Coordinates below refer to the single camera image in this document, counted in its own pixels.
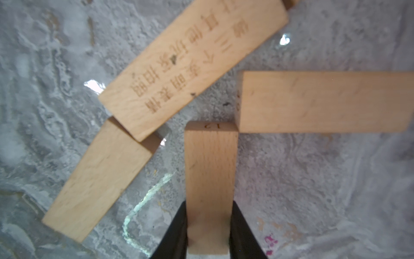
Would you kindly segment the wooden block two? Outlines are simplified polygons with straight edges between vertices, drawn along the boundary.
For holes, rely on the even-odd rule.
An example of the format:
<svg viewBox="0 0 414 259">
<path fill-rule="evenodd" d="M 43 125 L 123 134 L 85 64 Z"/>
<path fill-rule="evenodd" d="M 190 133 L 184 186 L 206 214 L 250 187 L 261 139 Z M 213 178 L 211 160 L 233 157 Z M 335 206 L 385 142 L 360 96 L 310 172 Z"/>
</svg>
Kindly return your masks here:
<svg viewBox="0 0 414 259">
<path fill-rule="evenodd" d="M 288 21 L 282 1 L 194 1 L 99 100 L 142 141 Z"/>
</svg>

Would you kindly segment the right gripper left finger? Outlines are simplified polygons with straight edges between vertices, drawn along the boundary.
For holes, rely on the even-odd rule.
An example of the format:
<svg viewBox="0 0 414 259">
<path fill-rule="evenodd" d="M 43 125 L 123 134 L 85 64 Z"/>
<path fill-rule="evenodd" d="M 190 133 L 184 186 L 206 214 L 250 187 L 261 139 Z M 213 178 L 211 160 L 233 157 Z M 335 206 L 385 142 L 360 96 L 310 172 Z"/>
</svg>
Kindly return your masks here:
<svg viewBox="0 0 414 259">
<path fill-rule="evenodd" d="M 151 259 L 186 259 L 187 225 L 186 202 L 183 201 Z"/>
</svg>

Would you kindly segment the wooden block diagonal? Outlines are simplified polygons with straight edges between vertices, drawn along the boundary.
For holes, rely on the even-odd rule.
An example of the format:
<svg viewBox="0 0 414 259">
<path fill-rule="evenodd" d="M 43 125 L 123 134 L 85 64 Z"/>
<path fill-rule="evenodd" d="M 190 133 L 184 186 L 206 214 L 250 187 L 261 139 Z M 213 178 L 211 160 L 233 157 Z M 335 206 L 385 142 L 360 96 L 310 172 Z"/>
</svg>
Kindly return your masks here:
<svg viewBox="0 0 414 259">
<path fill-rule="evenodd" d="M 414 114 L 412 72 L 243 71 L 241 133 L 405 131 Z"/>
</svg>

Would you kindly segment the wooden block four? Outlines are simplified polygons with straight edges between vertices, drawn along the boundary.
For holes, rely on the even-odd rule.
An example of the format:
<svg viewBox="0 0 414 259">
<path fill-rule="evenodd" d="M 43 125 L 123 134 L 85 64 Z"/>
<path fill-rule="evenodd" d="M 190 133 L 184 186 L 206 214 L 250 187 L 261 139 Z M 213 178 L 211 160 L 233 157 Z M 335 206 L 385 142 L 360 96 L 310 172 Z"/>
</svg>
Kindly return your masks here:
<svg viewBox="0 0 414 259">
<path fill-rule="evenodd" d="M 238 138 L 234 123 L 188 122 L 184 129 L 190 254 L 229 252 Z"/>
</svg>

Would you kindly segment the wooden block three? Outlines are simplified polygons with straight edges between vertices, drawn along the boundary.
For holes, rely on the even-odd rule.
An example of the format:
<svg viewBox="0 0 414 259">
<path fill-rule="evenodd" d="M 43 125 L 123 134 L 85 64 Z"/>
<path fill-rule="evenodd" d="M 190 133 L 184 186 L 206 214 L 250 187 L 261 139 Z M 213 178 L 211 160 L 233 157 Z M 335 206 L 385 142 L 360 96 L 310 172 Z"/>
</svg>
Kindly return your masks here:
<svg viewBox="0 0 414 259">
<path fill-rule="evenodd" d="M 158 149 L 152 133 L 136 141 L 108 118 L 70 175 L 42 222 L 81 243 Z"/>
</svg>

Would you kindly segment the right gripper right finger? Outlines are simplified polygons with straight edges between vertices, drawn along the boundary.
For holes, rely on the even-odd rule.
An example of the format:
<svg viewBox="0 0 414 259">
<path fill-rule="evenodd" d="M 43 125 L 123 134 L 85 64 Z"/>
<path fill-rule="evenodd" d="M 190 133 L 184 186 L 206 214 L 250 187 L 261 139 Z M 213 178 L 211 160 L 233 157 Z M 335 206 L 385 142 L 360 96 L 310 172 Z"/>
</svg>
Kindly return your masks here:
<svg viewBox="0 0 414 259">
<path fill-rule="evenodd" d="M 235 201 L 230 220 L 229 248 L 231 259 L 267 259 Z"/>
</svg>

